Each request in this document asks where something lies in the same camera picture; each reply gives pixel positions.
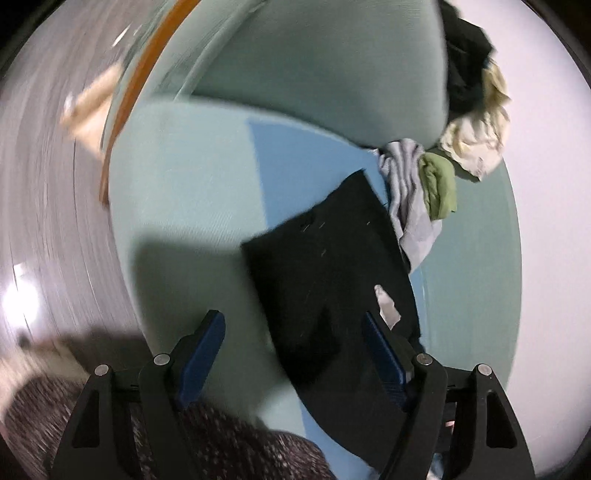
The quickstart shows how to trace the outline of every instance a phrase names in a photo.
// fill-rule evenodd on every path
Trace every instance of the black cloth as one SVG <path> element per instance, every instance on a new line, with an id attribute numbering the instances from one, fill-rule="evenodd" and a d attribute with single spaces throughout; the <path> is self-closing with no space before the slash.
<path id="1" fill-rule="evenodd" d="M 492 45 L 481 28 L 458 17 L 457 10 L 439 1 L 447 46 L 449 120 L 482 106 L 482 69 Z"/>
<path id="2" fill-rule="evenodd" d="M 406 416 L 390 402 L 361 334 L 380 319 L 375 285 L 401 320 L 390 332 L 417 349 L 420 329 L 388 212 L 363 171 L 326 200 L 243 245 L 281 365 L 319 426 L 382 470 Z"/>

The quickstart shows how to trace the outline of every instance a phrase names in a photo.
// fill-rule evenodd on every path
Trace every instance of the wooden trim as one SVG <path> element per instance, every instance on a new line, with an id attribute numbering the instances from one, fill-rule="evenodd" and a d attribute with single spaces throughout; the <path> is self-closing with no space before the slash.
<path id="1" fill-rule="evenodd" d="M 119 109 L 113 122 L 113 130 L 109 137 L 109 143 L 105 150 L 105 162 L 100 177 L 99 200 L 104 205 L 109 204 L 109 165 L 111 164 L 111 151 L 115 140 L 123 130 L 129 115 L 142 91 L 148 76 L 152 72 L 154 65 L 158 61 L 164 47 L 177 31 L 180 24 L 183 23 L 189 13 L 197 6 L 200 0 L 178 0 L 175 6 L 168 12 L 166 17 L 160 22 L 156 32 L 150 38 L 150 42 L 144 49 L 135 68 L 134 74 L 127 85 L 127 90 L 123 95 Z"/>

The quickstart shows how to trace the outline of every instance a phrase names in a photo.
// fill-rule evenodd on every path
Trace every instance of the wooden floor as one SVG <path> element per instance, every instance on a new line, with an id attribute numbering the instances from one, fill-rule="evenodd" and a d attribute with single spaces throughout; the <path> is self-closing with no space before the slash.
<path id="1" fill-rule="evenodd" d="M 100 163 L 57 125 L 66 96 L 108 67 L 152 0 L 67 0 L 0 86 L 0 354 L 67 337 L 89 367 L 149 352 L 122 279 Z M 115 48 L 115 38 L 131 24 Z"/>

